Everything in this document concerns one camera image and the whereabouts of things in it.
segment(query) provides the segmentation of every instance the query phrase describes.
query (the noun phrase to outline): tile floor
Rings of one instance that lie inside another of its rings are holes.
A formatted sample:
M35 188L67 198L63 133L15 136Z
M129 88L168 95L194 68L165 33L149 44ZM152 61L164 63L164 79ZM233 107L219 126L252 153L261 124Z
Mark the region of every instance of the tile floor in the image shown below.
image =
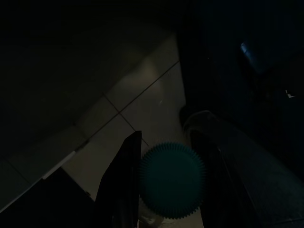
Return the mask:
M163 142L185 143L179 110L186 104L175 36L123 77L76 123L89 143L63 165L96 198L100 179L124 139L142 131L142 153ZM200 212L163 227L203 227Z

